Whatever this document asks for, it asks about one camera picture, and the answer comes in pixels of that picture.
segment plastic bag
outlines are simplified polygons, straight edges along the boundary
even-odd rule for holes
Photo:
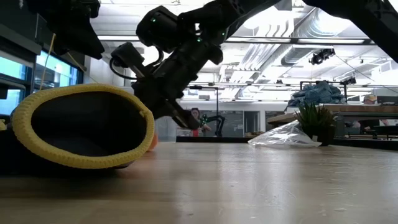
[[[321,144],[320,142],[312,141],[301,130],[300,123],[297,120],[257,136],[248,143],[256,147],[318,147]]]

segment robotic arm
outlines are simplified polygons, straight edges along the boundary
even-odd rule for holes
[[[32,12],[43,16],[50,29],[60,38],[56,53],[74,49],[99,58],[104,51],[89,23],[98,15],[98,0],[25,0]],[[197,129],[197,122],[189,111],[176,102],[197,73],[211,60],[223,60],[220,45],[250,17],[273,6],[280,0],[215,0],[202,8],[171,13],[159,6],[148,12],[138,24],[136,34],[146,46],[159,52],[171,53],[160,63],[143,66],[144,59],[131,43],[119,46],[112,53],[113,65],[130,68],[137,75],[132,84],[134,94],[152,111],[155,119],[171,116],[183,128]],[[398,13],[388,0],[303,0],[327,13],[353,21],[381,49],[398,61],[398,50],[392,46],[398,40]],[[82,30],[71,34],[63,26]]]
[[[203,127],[205,124],[216,121],[216,131],[215,135],[217,137],[223,137],[223,126],[225,122],[225,117],[221,115],[207,117],[207,115],[203,115],[200,119],[200,127]]]

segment window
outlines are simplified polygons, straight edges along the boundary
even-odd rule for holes
[[[36,69],[35,69],[35,84],[41,85],[42,76],[44,72],[45,60],[47,58],[46,52],[41,52],[36,58]],[[43,87],[63,87],[69,85],[76,85],[78,83],[79,71],[77,68],[68,65],[67,63],[50,55],[47,60]]]
[[[244,112],[244,133],[250,135],[250,133],[260,131],[260,112],[259,111],[245,111]]]
[[[0,57],[0,73],[14,78],[26,79],[27,67],[4,57]]]
[[[268,118],[285,114],[283,111],[266,111],[266,131],[274,129],[274,126],[267,123]]]
[[[243,111],[219,111],[219,115],[225,118],[222,129],[223,137],[243,137]],[[206,115],[208,118],[216,116],[216,111],[200,111],[200,117]],[[207,123],[211,131],[199,131],[198,137],[214,137],[216,131],[216,121]],[[192,136],[192,131],[177,127],[177,136]]]
[[[23,90],[8,90],[7,99],[0,100],[0,114],[10,115],[23,98]]]

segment blue cloth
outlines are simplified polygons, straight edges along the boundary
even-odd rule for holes
[[[293,100],[288,102],[288,107],[303,106],[304,102],[315,103],[316,105],[319,103],[340,104],[345,102],[340,89],[329,85],[326,81],[321,81],[316,85],[305,85],[302,91],[296,92],[292,96]]]

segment desk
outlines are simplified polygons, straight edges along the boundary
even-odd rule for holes
[[[0,223],[396,223],[398,153],[160,144],[103,178],[0,178]]]
[[[336,137],[344,137],[345,121],[361,121],[366,119],[396,119],[398,118],[398,106],[381,105],[325,105],[333,113],[337,114]],[[283,114],[268,118],[267,122],[274,126],[287,124],[296,120],[295,113]]]

